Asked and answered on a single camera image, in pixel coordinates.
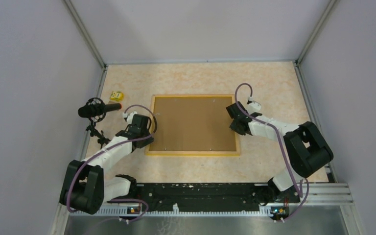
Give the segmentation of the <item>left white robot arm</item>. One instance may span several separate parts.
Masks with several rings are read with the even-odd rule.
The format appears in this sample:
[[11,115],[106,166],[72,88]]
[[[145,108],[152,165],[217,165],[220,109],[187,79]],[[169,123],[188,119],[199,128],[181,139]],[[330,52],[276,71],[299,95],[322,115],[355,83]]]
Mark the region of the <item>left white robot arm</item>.
[[134,178],[118,175],[108,181],[104,179],[122,158],[154,140],[149,132],[150,117],[133,112],[126,117],[126,122],[127,127],[94,155],[68,164],[59,198],[59,203],[68,211],[95,214],[103,203],[116,197],[125,202],[132,202],[137,197],[138,190],[132,186]]

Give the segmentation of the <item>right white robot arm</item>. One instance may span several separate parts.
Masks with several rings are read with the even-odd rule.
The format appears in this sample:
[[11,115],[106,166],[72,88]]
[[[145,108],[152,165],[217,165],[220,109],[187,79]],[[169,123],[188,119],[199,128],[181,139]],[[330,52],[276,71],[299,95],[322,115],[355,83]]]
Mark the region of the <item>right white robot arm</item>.
[[250,101],[248,112],[239,101],[226,107],[233,120],[230,129],[240,135],[260,136],[277,141],[286,167],[268,181],[268,197],[280,202],[290,188],[331,162],[334,158],[318,127],[311,121],[288,124],[257,112],[259,104]]

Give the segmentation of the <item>small yellow toy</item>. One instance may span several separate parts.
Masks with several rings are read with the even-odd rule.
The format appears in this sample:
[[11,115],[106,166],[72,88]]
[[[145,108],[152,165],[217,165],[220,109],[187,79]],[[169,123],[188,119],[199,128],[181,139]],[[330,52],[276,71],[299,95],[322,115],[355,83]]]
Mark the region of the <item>small yellow toy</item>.
[[122,101],[124,98],[124,94],[120,91],[113,91],[110,95],[110,100],[113,100],[113,101]]

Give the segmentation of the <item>black microphone on stand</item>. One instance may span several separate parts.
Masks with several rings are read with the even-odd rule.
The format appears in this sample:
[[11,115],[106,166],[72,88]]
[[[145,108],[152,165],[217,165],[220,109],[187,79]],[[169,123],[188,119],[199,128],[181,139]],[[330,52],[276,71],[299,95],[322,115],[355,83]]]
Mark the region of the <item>black microphone on stand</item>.
[[96,129],[96,124],[104,120],[108,112],[118,111],[120,109],[122,109],[120,103],[105,104],[103,100],[98,97],[90,98],[84,106],[78,109],[78,115],[90,121],[90,125],[87,126],[86,131],[90,132],[91,137],[97,137],[97,143],[100,144],[100,148],[107,145],[111,140],[104,136],[103,131]]

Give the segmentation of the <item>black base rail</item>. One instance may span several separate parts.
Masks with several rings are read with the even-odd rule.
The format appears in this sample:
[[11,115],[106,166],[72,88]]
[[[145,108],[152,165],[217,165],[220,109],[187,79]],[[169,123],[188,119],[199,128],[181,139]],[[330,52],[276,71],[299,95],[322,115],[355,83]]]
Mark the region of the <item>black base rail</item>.
[[139,199],[149,212],[253,212],[271,203],[299,203],[294,189],[277,192],[266,183],[140,183],[126,199]]

